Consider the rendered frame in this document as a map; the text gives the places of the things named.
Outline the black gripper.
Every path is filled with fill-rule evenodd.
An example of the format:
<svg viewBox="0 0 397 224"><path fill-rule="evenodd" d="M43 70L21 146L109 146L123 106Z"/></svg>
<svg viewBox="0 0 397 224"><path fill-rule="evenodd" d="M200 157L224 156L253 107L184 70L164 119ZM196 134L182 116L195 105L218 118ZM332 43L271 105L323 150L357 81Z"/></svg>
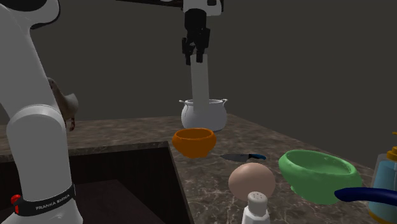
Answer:
<svg viewBox="0 0 397 224"><path fill-rule="evenodd" d="M190 57L196 45L196 62L203 63L205 49L209 47L210 29L207 28L207 13L204 10L192 8L185 12L186 38L182 38L182 53L185 63L191 65Z"/></svg>

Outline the tall grey slab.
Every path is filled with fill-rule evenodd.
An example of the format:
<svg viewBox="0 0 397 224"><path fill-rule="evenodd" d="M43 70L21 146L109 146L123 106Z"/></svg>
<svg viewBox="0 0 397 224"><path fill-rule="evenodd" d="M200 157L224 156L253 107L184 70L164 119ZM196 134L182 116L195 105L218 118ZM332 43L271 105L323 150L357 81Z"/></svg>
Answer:
<svg viewBox="0 0 397 224"><path fill-rule="evenodd" d="M206 54L203 54L202 62L197 62L197 58L196 54L190 57L192 99L194 110L197 113L203 113L209 107L208 61Z"/></svg>

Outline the orange bowl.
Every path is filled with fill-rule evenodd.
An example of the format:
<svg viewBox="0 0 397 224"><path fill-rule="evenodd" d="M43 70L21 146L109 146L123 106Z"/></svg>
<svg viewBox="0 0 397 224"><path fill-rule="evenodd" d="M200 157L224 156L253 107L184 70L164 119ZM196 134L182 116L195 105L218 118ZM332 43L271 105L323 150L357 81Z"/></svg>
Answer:
<svg viewBox="0 0 397 224"><path fill-rule="evenodd" d="M205 128L181 129L172 137L175 149L187 158L206 157L216 141L214 132Z"/></svg>

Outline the dark brown counter cabinet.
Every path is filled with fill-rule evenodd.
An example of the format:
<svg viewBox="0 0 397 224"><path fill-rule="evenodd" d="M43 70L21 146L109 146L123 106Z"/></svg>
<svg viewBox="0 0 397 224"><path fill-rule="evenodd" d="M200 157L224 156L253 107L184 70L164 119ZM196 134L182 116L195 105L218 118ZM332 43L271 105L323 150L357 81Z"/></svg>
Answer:
<svg viewBox="0 0 397 224"><path fill-rule="evenodd" d="M165 224L194 224L168 146L73 155L75 183L116 179Z"/></svg>

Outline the brown and white figure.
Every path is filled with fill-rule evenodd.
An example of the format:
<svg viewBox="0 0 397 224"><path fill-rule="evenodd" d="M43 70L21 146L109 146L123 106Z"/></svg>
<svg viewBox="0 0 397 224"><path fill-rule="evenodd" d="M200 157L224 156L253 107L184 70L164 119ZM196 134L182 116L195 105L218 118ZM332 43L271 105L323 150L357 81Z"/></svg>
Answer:
<svg viewBox="0 0 397 224"><path fill-rule="evenodd" d="M66 122L68 120L71 121L69 131L72 132L76 126L75 116L79 107L78 99L75 94L64 95L54 79L47 77L47 80L60 109L65 126L67 126Z"/></svg>

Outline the white salt shaker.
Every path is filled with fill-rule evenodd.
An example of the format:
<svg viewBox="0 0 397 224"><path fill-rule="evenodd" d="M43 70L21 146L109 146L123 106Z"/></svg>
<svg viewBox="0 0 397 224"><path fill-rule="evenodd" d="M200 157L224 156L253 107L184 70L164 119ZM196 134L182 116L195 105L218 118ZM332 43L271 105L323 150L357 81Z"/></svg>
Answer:
<svg viewBox="0 0 397 224"><path fill-rule="evenodd" d="M268 198L261 192L251 192L247 196L241 224L270 224L267 209Z"/></svg>

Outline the green bowl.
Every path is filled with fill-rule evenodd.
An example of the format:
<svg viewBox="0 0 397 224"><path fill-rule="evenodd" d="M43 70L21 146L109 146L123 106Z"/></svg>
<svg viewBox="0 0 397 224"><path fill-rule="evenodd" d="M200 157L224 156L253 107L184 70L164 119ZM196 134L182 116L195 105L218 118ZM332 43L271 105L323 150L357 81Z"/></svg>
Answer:
<svg viewBox="0 0 397 224"><path fill-rule="evenodd" d="M350 162L319 151L290 150L280 157L278 164L291 189L315 204L335 204L338 202L335 191L363 184Z"/></svg>

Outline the light blue yellow-capped bottle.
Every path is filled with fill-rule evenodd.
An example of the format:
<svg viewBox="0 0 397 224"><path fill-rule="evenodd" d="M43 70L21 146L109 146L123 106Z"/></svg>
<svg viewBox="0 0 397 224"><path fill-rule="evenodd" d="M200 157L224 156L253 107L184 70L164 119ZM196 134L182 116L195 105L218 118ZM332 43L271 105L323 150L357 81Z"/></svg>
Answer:
<svg viewBox="0 0 397 224"><path fill-rule="evenodd" d="M371 187L383 193L368 203L370 216L380 224L397 224L397 145L378 156Z"/></svg>

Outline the white two-handled pot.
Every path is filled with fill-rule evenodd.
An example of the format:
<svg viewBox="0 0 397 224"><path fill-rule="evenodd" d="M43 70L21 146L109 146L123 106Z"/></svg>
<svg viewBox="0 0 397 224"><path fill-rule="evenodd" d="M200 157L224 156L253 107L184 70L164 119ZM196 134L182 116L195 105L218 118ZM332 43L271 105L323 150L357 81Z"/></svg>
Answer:
<svg viewBox="0 0 397 224"><path fill-rule="evenodd" d="M213 132L221 131L227 121L225 103L228 99L210 99L209 106L206 110L195 109L193 100L179 100L184 104L181 112L181 122L183 127L205 128Z"/></svg>

